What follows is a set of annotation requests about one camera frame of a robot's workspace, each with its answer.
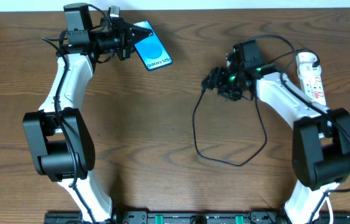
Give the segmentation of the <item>blue Galaxy smartphone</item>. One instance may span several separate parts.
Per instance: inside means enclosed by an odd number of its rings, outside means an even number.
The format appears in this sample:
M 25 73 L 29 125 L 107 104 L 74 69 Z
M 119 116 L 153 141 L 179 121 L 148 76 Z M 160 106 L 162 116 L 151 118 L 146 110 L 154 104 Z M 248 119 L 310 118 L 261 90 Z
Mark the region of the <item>blue Galaxy smartphone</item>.
M 135 23 L 136 26 L 152 30 L 152 35 L 135 44 L 136 51 L 148 71 L 172 64 L 173 60 L 148 21 Z

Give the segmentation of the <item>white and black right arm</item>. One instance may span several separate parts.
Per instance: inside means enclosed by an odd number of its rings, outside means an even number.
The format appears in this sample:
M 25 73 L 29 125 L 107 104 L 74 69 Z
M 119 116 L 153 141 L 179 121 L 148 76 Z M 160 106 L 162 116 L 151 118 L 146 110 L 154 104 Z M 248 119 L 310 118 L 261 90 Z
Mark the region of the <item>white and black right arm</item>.
M 236 44 L 226 56 L 227 65 L 216 67 L 202 81 L 204 90 L 217 90 L 231 101 L 251 94 L 273 108 L 292 128 L 292 166 L 297 183 L 291 197 L 275 214 L 259 210 L 270 223 L 339 223 L 350 215 L 320 209 L 329 196 L 340 192 L 350 176 L 350 114 L 327 107 L 321 84 L 320 58 L 311 50 L 291 50 L 300 86 L 294 85 L 274 61 L 265 62 L 255 38 Z

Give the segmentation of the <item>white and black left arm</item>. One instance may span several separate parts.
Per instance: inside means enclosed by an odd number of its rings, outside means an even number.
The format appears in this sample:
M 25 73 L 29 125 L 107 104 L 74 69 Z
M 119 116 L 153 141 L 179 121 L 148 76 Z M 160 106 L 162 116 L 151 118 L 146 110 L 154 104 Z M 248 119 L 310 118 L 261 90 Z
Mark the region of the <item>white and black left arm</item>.
M 152 36 L 151 29 L 125 22 L 120 8 L 102 12 L 93 25 L 85 2 L 63 7 L 67 28 L 57 39 L 44 38 L 56 53 L 57 74 L 46 100 L 22 124 L 32 162 L 39 175 L 58 183 L 81 210 L 78 223 L 122 223 L 119 210 L 104 192 L 94 172 L 95 149 L 81 115 L 86 87 L 101 55 L 110 61 L 130 58 L 135 44 Z

